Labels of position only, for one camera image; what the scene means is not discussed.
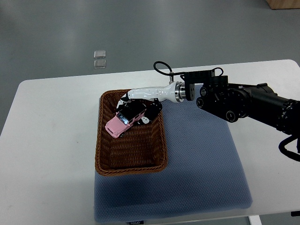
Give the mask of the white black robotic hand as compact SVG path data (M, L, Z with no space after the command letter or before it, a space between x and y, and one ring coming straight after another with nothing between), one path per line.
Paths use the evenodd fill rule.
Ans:
M182 82L172 82L165 87L146 87L131 89L118 101L116 110L120 111L128 103L135 100L148 100L151 105L147 107L145 114L138 120L138 125L152 122L162 110L161 102L169 100L174 103L183 102L186 98L185 85Z

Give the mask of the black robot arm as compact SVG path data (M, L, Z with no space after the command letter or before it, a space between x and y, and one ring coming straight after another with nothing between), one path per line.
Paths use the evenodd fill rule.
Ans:
M215 69L173 72L184 81L175 89L176 100L195 101L196 106L230 123L250 117L288 135L278 146L286 157L299 161L300 153L286 149L286 145L300 140L300 102L280 97L267 83L257 85L229 83L226 75Z

